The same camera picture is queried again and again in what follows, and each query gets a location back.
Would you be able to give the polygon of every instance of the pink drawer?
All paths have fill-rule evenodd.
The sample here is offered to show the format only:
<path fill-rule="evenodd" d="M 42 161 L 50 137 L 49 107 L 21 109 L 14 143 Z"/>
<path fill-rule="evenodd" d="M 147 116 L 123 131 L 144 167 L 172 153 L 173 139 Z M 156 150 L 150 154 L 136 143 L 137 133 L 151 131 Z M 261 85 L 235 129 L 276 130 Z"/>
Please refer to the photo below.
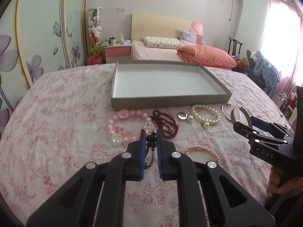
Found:
<path fill-rule="evenodd" d="M 112 49 L 105 49 L 105 57 L 119 57 L 130 56 L 131 47 L 117 47 Z"/>

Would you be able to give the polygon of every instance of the white pearl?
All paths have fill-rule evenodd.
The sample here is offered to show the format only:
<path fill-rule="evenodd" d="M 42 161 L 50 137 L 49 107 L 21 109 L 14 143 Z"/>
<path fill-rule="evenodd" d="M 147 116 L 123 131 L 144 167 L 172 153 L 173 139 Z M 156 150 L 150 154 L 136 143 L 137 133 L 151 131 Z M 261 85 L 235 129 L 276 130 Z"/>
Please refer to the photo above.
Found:
<path fill-rule="evenodd" d="M 187 121 L 192 121 L 193 118 L 194 117 L 192 115 L 188 115 L 186 119 L 187 119 Z"/>

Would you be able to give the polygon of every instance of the human hand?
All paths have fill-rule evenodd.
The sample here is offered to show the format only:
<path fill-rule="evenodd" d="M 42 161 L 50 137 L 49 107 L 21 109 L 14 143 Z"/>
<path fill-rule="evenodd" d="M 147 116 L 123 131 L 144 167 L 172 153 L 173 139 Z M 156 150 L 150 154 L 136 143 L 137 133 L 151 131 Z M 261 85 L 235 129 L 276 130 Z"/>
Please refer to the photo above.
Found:
<path fill-rule="evenodd" d="M 269 175 L 268 187 L 266 190 L 266 194 L 268 196 L 272 196 L 272 194 L 284 194 L 290 191 L 293 191 L 291 196 L 295 196 L 300 194 L 303 191 L 303 178 L 301 176 L 294 177 L 290 179 L 288 182 L 283 184 L 280 188 L 278 187 L 281 176 L 277 174 L 276 168 L 274 166 L 271 167 L 271 172 Z"/>

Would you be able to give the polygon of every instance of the floral tablecloth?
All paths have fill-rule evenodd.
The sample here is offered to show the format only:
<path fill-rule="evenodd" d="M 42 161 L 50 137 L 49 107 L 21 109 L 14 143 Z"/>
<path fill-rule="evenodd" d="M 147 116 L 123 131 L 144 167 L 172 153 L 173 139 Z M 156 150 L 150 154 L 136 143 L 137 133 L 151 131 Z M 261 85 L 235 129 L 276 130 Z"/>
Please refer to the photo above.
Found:
<path fill-rule="evenodd" d="M 111 107 L 114 64 L 78 67 L 43 75 L 27 92 L 10 118 L 0 141 L 0 192 L 14 214 L 26 220 L 53 192 L 89 161 L 105 163 L 126 150 L 113 145 L 106 122 Z M 247 76 L 209 68 L 233 93 L 230 103 L 245 107 L 250 115 L 284 124 L 272 100 Z M 221 112 L 221 105 L 211 105 Z M 179 124 L 172 142 L 180 152 L 202 144 L 222 159 L 222 167 L 261 204 L 266 197 L 270 166 L 249 154 L 247 139 L 233 131 L 223 115 L 216 126 L 203 129 L 177 119 L 190 107 L 163 108 Z M 122 135 L 137 135 L 143 128 L 139 118 L 117 122 Z M 192 158 L 206 162 L 206 154 Z M 145 171 L 141 182 L 127 182 L 124 226 L 178 226 L 175 181 L 159 178 L 157 160 Z"/>

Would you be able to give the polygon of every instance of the nightstand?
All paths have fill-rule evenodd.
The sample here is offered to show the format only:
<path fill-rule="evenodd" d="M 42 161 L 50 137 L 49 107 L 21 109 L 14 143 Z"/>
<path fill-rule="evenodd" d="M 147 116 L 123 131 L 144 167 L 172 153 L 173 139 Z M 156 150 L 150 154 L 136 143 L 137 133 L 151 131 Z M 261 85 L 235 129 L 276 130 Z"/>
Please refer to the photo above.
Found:
<path fill-rule="evenodd" d="M 117 60 L 129 60 L 131 44 L 116 44 L 103 48 L 106 63 L 116 63 Z"/>

